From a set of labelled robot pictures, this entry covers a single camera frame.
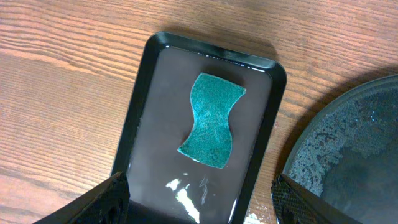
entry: wooden table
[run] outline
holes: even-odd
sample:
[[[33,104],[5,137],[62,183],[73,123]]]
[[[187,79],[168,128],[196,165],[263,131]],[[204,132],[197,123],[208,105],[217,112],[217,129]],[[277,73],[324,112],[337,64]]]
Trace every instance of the wooden table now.
[[[146,40],[167,30],[280,62],[288,83],[250,206],[308,122],[398,73],[387,0],[1,1],[0,223],[31,223],[109,177]]]

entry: tabletop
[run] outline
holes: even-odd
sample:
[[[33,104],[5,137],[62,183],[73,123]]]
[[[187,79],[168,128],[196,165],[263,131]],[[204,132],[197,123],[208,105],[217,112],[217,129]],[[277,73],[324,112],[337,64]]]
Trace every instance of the tabletop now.
[[[310,120],[398,73],[390,0],[0,1],[0,223],[31,223],[109,177],[146,40],[169,31],[278,61],[287,86],[248,215]]]

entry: black tray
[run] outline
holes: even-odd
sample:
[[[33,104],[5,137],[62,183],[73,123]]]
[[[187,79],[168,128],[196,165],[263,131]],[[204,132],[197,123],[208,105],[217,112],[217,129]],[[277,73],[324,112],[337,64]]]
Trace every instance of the black tray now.
[[[247,89],[229,115],[234,142],[224,169],[177,152],[193,125],[190,89],[200,72]],[[200,223],[242,223],[285,84],[286,73],[273,60],[168,32],[153,35],[144,49],[112,169],[112,174],[127,173],[131,222],[196,223],[175,198],[188,186]],[[165,186],[175,179],[180,181],[177,189]]]

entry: teal cloth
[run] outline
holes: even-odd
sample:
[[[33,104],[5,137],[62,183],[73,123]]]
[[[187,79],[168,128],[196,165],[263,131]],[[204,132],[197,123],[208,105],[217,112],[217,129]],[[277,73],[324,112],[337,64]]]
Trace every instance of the teal cloth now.
[[[193,128],[178,151],[194,161],[222,169],[232,150],[228,116],[246,89],[201,73],[191,90]]]

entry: wood grain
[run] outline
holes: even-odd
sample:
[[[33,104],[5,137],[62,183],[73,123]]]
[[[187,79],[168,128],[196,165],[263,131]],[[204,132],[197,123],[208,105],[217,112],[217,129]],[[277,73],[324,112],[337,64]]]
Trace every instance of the wood grain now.
[[[0,1],[0,223],[31,223],[109,176],[145,41],[167,30],[278,60],[288,84],[249,213],[331,100],[398,72],[388,0]]]

